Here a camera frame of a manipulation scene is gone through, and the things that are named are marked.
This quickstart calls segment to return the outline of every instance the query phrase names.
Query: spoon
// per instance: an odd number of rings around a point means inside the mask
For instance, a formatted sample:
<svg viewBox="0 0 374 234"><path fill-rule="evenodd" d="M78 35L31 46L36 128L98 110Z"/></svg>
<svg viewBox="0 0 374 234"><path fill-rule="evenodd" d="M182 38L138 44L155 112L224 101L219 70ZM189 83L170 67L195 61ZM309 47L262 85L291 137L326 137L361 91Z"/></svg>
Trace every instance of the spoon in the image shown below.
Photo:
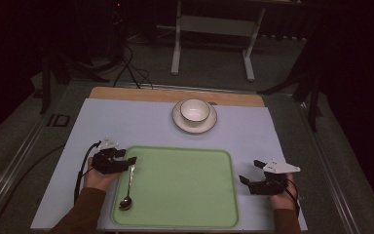
<svg viewBox="0 0 374 234"><path fill-rule="evenodd" d="M130 197L130 189L131 189L131 182L132 177L134 175L134 165L131 165L131 173L130 173L130 179L129 179L129 188L127 190L127 196L123 199L123 201L120 202L120 211L126 211L128 210L132 205L132 199Z"/></svg>

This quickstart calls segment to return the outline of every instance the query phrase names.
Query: table leg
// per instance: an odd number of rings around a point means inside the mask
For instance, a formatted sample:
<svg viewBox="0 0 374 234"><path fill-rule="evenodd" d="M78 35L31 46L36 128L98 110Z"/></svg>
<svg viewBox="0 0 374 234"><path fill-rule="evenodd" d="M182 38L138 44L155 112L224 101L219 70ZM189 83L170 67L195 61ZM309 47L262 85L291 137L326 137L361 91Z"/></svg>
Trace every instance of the table leg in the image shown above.
<svg viewBox="0 0 374 234"><path fill-rule="evenodd" d="M259 17L257 19L257 22L254 24L253 32L250 36L250 43L247 47L247 50L243 51L243 61L244 61L244 68L245 73L247 76L247 80L250 82L254 81L254 73L253 73L253 67L251 65L250 55L251 51L253 50L254 43L257 39L257 34L259 33L260 25L262 23L263 16L266 12L266 8L262 8L259 13Z"/></svg>
<svg viewBox="0 0 374 234"><path fill-rule="evenodd" d="M180 34L181 34L181 0L178 0L177 3L177 19L175 21L175 46L174 46L174 54L172 55L172 65L171 65L171 74L177 75L178 74L178 67L180 65L180 53L181 53L181 46L180 46Z"/></svg>

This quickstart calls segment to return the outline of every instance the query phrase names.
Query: green tray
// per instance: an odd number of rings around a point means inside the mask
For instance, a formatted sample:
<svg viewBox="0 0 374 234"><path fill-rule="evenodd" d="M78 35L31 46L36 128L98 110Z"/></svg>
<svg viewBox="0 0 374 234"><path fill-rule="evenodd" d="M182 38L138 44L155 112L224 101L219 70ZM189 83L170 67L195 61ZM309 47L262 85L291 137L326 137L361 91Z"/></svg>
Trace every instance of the green tray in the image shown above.
<svg viewBox="0 0 374 234"><path fill-rule="evenodd" d="M112 219L118 225L226 228L239 215L230 154L223 150L133 146L137 157L132 207L120 211L130 170L117 186Z"/></svg>

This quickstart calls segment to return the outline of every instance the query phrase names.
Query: saucer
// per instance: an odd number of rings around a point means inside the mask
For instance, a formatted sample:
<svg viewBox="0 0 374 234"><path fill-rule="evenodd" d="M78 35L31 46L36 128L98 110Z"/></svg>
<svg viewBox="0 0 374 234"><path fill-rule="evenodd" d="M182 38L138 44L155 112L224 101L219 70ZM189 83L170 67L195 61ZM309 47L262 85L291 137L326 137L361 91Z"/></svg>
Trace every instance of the saucer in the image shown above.
<svg viewBox="0 0 374 234"><path fill-rule="evenodd" d="M174 120L174 123L182 130L189 134L202 134L204 132L207 132L212 127L214 127L215 123L217 122L217 112L215 111L214 107L206 102L208 105L208 108L210 109L210 113L208 117L202 122L202 124L198 126L192 126L191 122L189 123L188 120L186 120L182 114L181 114L181 104L186 101L182 100L178 104L175 105L175 107L172 109L172 120Z"/></svg>

